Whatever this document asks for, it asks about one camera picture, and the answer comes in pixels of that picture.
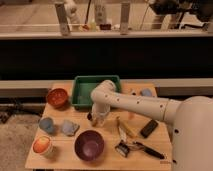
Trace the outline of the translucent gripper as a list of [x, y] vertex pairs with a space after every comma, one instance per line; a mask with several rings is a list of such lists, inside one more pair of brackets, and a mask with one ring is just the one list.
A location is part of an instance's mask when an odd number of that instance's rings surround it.
[[91, 125], [93, 127], [102, 127], [109, 113], [110, 109], [104, 110], [93, 109]]

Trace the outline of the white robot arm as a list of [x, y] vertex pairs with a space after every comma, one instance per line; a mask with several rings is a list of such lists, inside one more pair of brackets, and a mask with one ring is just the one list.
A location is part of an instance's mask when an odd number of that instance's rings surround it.
[[90, 95], [92, 115], [106, 118], [104, 108], [120, 108], [173, 126], [172, 171], [213, 171], [213, 98], [183, 101], [117, 93], [105, 80]]

